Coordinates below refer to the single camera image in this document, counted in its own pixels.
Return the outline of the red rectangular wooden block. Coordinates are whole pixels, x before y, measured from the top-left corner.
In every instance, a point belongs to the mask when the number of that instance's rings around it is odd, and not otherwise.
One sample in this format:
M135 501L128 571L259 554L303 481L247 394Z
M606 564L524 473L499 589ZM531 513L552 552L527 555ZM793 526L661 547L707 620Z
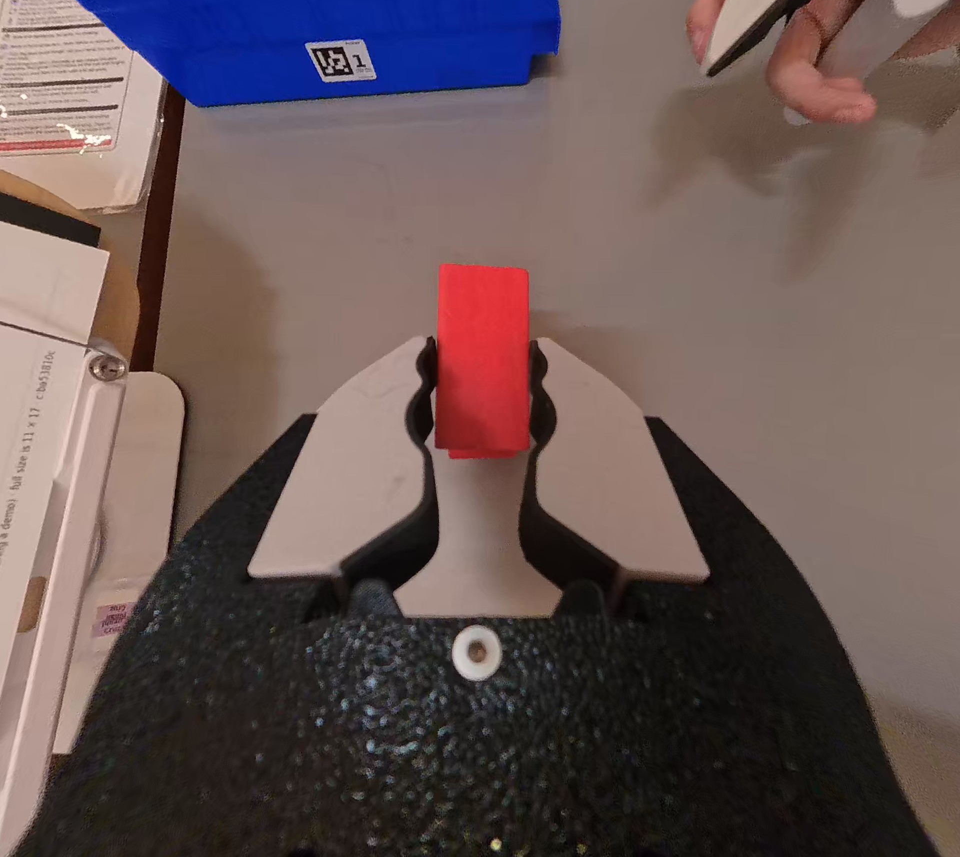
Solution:
M451 459L502 459L529 445L529 274L438 269L435 445Z

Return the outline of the laminated paper sheet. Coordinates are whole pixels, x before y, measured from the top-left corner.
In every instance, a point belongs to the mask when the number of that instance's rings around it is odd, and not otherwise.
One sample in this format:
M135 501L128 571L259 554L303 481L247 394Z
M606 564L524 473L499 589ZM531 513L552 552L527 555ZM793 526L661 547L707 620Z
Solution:
M165 83L77 0L1 0L1 169L78 211L147 194Z

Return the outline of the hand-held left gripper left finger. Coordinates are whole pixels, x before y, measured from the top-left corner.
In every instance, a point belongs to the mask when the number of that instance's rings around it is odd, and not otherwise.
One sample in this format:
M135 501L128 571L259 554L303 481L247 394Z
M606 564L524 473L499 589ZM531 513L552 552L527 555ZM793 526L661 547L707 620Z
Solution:
M342 384L316 411L247 574L365 580L396 591L439 545L427 440L437 346L415 336Z

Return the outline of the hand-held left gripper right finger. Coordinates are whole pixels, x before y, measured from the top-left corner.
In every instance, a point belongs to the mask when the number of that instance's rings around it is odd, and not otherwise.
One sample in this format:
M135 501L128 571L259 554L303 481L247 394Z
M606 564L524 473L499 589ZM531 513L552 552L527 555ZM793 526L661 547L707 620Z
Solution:
M701 585L711 569L642 408L553 339L530 345L524 559L566 593L617 609L636 582Z

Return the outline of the wooden document stand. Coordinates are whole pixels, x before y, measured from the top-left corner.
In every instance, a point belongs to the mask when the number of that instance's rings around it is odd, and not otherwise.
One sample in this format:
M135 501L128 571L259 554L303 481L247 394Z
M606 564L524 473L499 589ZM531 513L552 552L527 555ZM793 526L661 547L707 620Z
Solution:
M16 628L2 626L2 855L33 820L54 755L74 747L116 637L167 554L186 406L133 371L133 272L100 226L2 172L2 225L107 253L82 380Z

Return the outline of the person's right hand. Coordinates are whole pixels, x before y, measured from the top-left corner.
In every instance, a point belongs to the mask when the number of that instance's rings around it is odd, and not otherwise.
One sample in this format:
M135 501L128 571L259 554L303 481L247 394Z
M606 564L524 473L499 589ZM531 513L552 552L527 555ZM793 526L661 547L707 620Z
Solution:
M687 38L702 64L726 0L695 0L686 17ZM831 77L819 69L822 51L840 33L864 0L810 0L797 10L766 65L774 96L811 123L859 124L877 103L854 78Z

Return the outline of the printed instruction sheet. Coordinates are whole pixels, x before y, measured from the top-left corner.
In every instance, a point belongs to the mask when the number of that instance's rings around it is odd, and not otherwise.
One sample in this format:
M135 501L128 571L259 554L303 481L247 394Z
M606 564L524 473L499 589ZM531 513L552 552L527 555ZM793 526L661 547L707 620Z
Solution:
M16 629L109 255L2 224L1 606Z

